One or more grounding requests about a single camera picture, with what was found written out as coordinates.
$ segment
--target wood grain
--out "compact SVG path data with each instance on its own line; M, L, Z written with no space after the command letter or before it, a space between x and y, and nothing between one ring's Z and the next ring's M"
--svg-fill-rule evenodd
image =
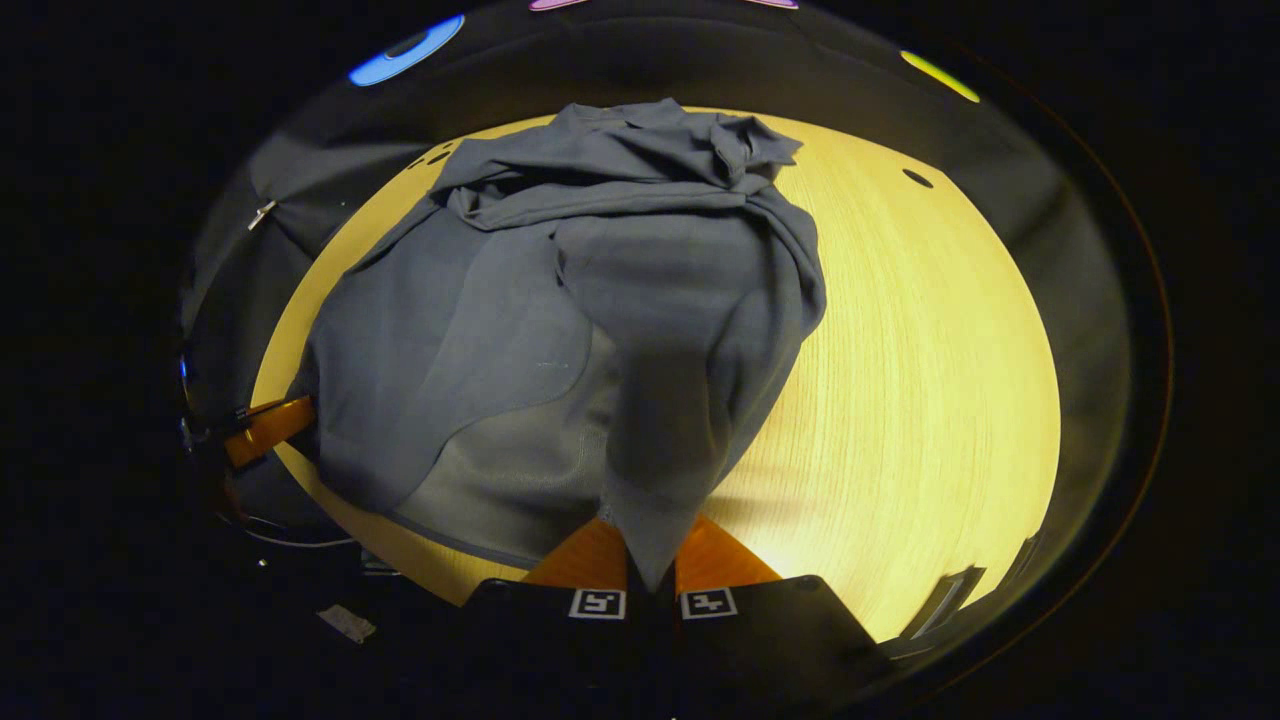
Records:
M943 173L832 129L756 115L805 143L777 184L818 223L828 309L704 510L783 577L826 578L883 641L943 574L984 566L970 602L989 592L1039 528L1060 432L1048 341L1012 259ZM253 404L284 395L320 302L443 167L407 168L330 241L280 318ZM279 455L352 537L451 602L485 578L524 575L364 512L292 447Z

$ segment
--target dark background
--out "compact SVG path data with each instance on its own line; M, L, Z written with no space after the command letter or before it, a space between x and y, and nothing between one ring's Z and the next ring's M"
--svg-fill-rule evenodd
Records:
M1053 108L1129 192L1169 284L1175 413L1161 471L1111 557L919 715L1266 716L1275 13L963 5L899 4ZM360 607L343 582L349 553L261 551L177 482L164 343L186 245L233 167L429 14L425 3L237 1L32 5L9 18L20 163L5 178L18 220L3 256L17 327L5 434L19 461L5 464L5 647L18 673L0 685L0 712L335 712L378 676L311 615ZM306 585L291 582L303 574ZM426 644L439 614L421 594L396 602ZM430 692L411 664L404 676ZM358 707L390 712L398 700Z

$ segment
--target gray shirt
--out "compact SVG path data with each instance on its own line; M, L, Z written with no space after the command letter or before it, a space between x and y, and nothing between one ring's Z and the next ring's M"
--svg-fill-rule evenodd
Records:
M799 146L671 99L461 142L312 327L320 477L522 566L600 514L654 587L823 314Z

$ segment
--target round table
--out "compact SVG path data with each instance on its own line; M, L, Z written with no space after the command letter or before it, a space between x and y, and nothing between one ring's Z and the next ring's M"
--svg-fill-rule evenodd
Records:
M989 592L1039 528L1057 469L1053 360L1012 259L942 172L828 128L755 115L804 142L777 186L818 224L828 306L704 512L782 577L822 575L884 641L942 575L986 568L968 602ZM285 395L325 296L425 195L444 167L438 158L461 140L402 170L330 240L279 319L252 405ZM275 451L353 538L453 603L486 578L526 573L362 511L293 447Z

